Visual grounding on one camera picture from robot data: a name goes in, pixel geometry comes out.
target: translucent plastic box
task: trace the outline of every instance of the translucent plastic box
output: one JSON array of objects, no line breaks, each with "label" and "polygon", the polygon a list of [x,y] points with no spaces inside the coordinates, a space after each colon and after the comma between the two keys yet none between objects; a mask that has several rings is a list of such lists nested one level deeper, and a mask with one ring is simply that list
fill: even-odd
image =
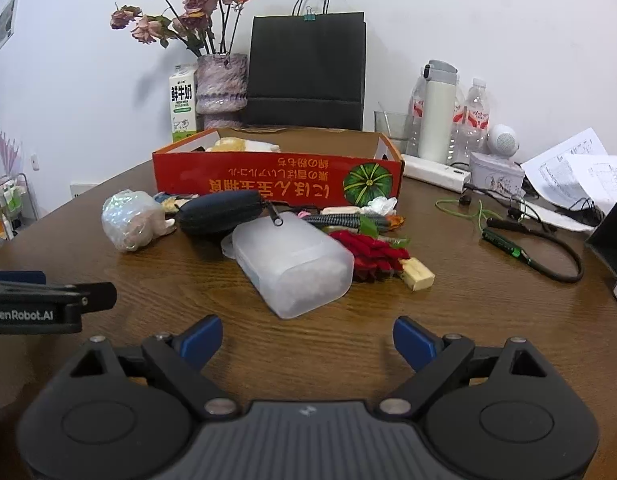
[{"label": "translucent plastic box", "polygon": [[263,217],[233,232],[237,263],[268,306],[290,319],[337,300],[353,279],[353,254],[291,212],[276,226]]}]

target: water bottle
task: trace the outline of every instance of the water bottle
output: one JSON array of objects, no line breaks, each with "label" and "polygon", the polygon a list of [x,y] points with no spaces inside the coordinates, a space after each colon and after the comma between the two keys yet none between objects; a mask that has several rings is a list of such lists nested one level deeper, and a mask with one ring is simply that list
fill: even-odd
[{"label": "water bottle", "polygon": [[475,78],[467,95],[464,117],[457,131],[451,164],[455,162],[468,164],[471,153],[482,152],[489,127],[489,111],[487,84],[482,79]]},{"label": "water bottle", "polygon": [[455,144],[458,140],[458,132],[460,130],[463,118],[464,94],[460,88],[460,75],[458,75],[458,83],[455,89],[455,109],[453,110],[453,123],[451,124],[451,142],[449,143],[449,156],[447,157],[447,164],[449,165],[453,163]]},{"label": "water bottle", "polygon": [[451,64],[431,59],[425,66],[425,112],[419,132],[418,156],[446,164],[451,142],[458,70]]},{"label": "water bottle", "polygon": [[415,83],[415,88],[411,94],[411,100],[409,102],[409,118],[407,123],[409,124],[409,143],[407,143],[407,155],[417,156],[417,148],[419,143],[419,132],[422,125],[422,115],[425,111],[425,93],[426,93],[426,79],[425,69],[420,69],[420,76]]}]

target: thermos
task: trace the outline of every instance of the thermos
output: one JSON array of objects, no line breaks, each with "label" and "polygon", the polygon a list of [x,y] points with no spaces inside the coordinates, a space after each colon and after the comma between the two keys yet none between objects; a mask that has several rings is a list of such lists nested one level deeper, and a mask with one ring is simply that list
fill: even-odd
[{"label": "thermos", "polygon": [[426,97],[420,130],[420,158],[440,164],[447,162],[457,74],[453,65],[437,59],[431,59],[425,66]]}]

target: white power strip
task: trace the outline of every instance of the white power strip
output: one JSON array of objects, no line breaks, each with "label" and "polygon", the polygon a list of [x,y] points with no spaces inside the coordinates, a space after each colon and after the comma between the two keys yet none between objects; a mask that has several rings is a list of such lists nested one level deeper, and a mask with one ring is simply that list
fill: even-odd
[{"label": "white power strip", "polygon": [[404,176],[434,186],[461,193],[464,191],[464,184],[471,180],[471,174],[468,171],[458,170],[458,168],[452,168],[439,162],[424,160],[418,156],[402,155],[402,158],[405,162]]}]

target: vase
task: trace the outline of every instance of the vase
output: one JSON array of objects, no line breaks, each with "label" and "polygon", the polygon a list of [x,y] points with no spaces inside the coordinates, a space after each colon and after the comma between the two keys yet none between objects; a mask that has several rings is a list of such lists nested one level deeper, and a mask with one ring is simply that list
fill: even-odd
[{"label": "vase", "polygon": [[222,112],[221,114],[206,114],[204,116],[204,129],[208,128],[239,128],[242,121],[237,112]]},{"label": "vase", "polygon": [[197,60],[199,114],[237,112],[246,106],[246,54],[207,54]]}]

